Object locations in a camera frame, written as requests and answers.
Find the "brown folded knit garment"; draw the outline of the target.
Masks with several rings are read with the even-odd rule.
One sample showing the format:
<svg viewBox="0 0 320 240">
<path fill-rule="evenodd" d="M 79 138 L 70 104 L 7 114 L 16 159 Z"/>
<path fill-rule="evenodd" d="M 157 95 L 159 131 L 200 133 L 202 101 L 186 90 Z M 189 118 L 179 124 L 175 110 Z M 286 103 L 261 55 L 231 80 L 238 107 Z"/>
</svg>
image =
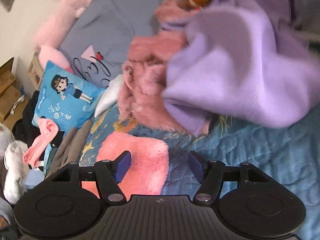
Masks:
<svg viewBox="0 0 320 240">
<path fill-rule="evenodd" d="M 78 161 L 92 124 L 91 120 L 87 120 L 79 129 L 72 127 L 69 130 L 53 155 L 52 161 L 49 162 L 45 178 L 51 176 L 66 164 Z"/>
</svg>

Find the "white folded shirt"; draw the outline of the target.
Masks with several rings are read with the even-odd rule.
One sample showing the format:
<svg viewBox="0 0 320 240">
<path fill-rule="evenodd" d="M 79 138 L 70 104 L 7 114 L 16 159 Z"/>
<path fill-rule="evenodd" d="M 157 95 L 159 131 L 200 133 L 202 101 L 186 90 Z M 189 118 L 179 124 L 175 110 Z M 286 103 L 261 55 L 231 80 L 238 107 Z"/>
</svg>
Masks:
<svg viewBox="0 0 320 240">
<path fill-rule="evenodd" d="M 124 84 L 123 74 L 119 74 L 115 79 L 113 79 L 109 87 L 105 90 L 101 96 L 94 113 L 94 117 L 98 117 L 101 113 L 109 109 L 112 105 L 117 102 L 119 91 Z"/>
</svg>

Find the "white plastic bag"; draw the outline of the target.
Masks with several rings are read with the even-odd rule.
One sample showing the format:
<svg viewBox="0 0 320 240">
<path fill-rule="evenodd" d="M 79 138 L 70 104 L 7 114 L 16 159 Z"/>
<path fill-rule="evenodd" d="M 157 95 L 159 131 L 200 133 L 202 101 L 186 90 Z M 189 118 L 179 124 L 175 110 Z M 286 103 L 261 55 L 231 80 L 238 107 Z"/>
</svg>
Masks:
<svg viewBox="0 0 320 240">
<path fill-rule="evenodd" d="M 1 195 L 11 205 L 27 190 L 25 182 L 30 169 L 23 163 L 27 149 L 25 142 L 16 140 L 11 130 L 1 124 Z"/>
</svg>

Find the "blue cartoon police pillow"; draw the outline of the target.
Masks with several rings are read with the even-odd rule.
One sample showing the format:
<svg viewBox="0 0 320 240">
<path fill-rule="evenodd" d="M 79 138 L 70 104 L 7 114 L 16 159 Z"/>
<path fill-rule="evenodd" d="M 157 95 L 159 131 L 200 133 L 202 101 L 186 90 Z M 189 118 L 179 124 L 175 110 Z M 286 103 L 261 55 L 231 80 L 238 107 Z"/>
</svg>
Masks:
<svg viewBox="0 0 320 240">
<path fill-rule="evenodd" d="M 104 91 L 48 61 L 32 124 L 37 126 L 38 118 L 45 117 L 65 133 L 72 127 L 79 129 L 95 113 Z"/>
</svg>

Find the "blue floral quilt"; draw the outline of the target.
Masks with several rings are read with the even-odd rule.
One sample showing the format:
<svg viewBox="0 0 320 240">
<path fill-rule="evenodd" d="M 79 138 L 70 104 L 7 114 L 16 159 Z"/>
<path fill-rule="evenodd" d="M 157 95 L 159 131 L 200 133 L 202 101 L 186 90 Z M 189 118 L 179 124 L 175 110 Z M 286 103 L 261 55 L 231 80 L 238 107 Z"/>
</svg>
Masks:
<svg viewBox="0 0 320 240">
<path fill-rule="evenodd" d="M 198 137 L 151 129 L 134 120 L 119 121 L 117 106 L 93 119 L 80 166 L 92 166 L 105 139 L 113 132 L 163 140 L 169 148 L 169 170 L 162 195 L 193 197 L 200 184 L 188 164 L 190 152 L 206 162 L 219 162 L 225 171 L 242 164 L 253 165 L 294 193 L 304 204 L 306 217 L 299 239 L 319 239 L 319 107 L 296 124 L 270 129 L 228 118 L 212 125 Z"/>
</svg>

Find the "large pink plush toy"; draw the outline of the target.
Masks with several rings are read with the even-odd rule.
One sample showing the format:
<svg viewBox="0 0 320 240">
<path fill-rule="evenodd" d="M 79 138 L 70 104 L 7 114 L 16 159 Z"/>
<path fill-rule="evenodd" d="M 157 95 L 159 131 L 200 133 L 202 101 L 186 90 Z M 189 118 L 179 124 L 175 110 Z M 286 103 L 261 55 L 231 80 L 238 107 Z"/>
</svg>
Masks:
<svg viewBox="0 0 320 240">
<path fill-rule="evenodd" d="M 93 0 L 60 0 L 56 11 L 40 26 L 34 37 L 34 49 L 37 52 L 41 67 L 48 61 L 73 73 L 71 64 L 65 55 L 58 50 L 72 25 L 88 8 Z"/>
</svg>

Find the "grey-blue printed bed sheet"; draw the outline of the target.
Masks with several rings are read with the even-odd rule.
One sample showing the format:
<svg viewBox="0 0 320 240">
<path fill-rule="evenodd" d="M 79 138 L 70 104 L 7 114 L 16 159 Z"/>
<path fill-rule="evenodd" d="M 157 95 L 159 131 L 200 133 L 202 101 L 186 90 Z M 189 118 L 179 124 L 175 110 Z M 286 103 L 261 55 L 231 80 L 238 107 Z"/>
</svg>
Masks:
<svg viewBox="0 0 320 240">
<path fill-rule="evenodd" d="M 94 0 L 60 46 L 74 73 L 107 87 L 127 61 L 169 61 L 180 67 L 198 64 L 214 49 L 211 40 L 228 51 L 248 56 L 252 38 L 234 19 L 250 4 L 249 27 L 267 15 L 277 51 L 267 60 L 277 73 L 319 76 L 319 60 L 295 40 L 289 27 L 319 24 L 319 0 L 209 0 L 196 9 L 184 0 Z"/>
</svg>

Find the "light pink folded garment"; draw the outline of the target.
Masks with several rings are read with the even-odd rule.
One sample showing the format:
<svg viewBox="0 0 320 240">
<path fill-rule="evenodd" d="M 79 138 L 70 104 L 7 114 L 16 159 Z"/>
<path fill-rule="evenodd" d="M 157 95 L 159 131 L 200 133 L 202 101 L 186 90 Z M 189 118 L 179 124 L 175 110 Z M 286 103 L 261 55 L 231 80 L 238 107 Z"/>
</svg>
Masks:
<svg viewBox="0 0 320 240">
<path fill-rule="evenodd" d="M 38 126 L 40 135 L 35 138 L 33 144 L 22 157 L 23 163 L 30 165 L 32 168 L 38 167 L 40 156 L 59 131 L 59 127 L 51 119 L 38 118 Z"/>
</svg>

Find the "pink fuzzy zip jacket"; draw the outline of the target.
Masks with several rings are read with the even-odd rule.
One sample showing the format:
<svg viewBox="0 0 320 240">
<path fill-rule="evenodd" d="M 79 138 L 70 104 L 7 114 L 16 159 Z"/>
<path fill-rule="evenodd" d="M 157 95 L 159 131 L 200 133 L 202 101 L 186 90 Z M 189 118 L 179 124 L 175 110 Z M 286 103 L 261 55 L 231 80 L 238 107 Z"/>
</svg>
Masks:
<svg viewBox="0 0 320 240">
<path fill-rule="evenodd" d="M 198 136 L 209 133 L 211 114 L 199 109 L 198 75 L 190 73 L 206 54 L 206 39 L 189 34 L 198 11 L 183 0 L 166 0 L 156 10 L 154 36 L 133 38 L 122 65 L 119 118 L 153 129 Z"/>
</svg>

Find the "black garment pile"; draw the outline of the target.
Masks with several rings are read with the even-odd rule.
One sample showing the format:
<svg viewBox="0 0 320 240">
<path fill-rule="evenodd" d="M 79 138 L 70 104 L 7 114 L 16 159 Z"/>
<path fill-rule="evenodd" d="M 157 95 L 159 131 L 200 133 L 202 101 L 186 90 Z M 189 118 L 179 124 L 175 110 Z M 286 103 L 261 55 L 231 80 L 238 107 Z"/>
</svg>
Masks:
<svg viewBox="0 0 320 240">
<path fill-rule="evenodd" d="M 24 108 L 22 118 L 18 120 L 12 128 L 15 139 L 25 142 L 28 147 L 30 147 L 34 140 L 40 135 L 40 129 L 32 124 L 38 98 L 39 91 L 36 90 Z"/>
</svg>

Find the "coral pink fleece towel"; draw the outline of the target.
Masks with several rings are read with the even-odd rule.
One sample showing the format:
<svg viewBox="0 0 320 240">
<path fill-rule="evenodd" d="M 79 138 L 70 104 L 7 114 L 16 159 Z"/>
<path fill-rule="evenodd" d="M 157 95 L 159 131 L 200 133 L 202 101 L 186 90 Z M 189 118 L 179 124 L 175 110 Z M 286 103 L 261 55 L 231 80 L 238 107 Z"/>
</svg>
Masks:
<svg viewBox="0 0 320 240">
<path fill-rule="evenodd" d="M 113 132 L 99 147 L 87 143 L 79 162 L 91 166 L 97 161 L 115 160 L 124 151 L 131 153 L 131 165 L 119 184 L 125 197 L 159 195 L 169 171 L 169 146 L 162 140 Z"/>
</svg>

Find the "cardboard boxes stack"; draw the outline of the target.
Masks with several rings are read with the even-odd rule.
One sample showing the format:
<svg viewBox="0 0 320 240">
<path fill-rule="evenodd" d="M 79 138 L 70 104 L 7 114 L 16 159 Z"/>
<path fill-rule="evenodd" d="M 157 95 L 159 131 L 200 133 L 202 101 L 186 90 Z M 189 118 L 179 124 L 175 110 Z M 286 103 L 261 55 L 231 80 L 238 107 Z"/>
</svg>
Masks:
<svg viewBox="0 0 320 240">
<path fill-rule="evenodd" d="M 23 116 L 29 99 L 24 92 L 17 89 L 16 76 L 12 73 L 14 58 L 9 59 L 1 66 L 1 124 L 12 129 L 14 124 Z"/>
</svg>

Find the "purple sweatshirt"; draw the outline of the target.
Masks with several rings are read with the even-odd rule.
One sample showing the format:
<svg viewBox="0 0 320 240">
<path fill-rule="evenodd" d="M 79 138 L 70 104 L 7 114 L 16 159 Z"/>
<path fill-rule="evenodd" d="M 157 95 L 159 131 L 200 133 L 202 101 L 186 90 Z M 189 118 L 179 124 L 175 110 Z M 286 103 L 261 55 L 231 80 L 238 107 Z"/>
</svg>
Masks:
<svg viewBox="0 0 320 240">
<path fill-rule="evenodd" d="M 287 127 L 319 103 L 319 60 L 298 38 L 295 0 L 213 0 L 166 20 L 188 44 L 167 64 L 168 113 L 198 135 L 210 114 Z"/>
</svg>

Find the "small framed picture left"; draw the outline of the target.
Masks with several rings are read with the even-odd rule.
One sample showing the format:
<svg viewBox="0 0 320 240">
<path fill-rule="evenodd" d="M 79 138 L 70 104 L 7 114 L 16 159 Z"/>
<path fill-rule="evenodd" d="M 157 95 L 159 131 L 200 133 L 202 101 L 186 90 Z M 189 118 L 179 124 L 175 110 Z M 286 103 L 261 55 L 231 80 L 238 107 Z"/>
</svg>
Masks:
<svg viewBox="0 0 320 240">
<path fill-rule="evenodd" d="M 38 90 L 41 85 L 43 73 L 44 70 L 39 62 L 38 53 L 35 52 L 28 69 L 28 76 L 36 90 Z"/>
</svg>

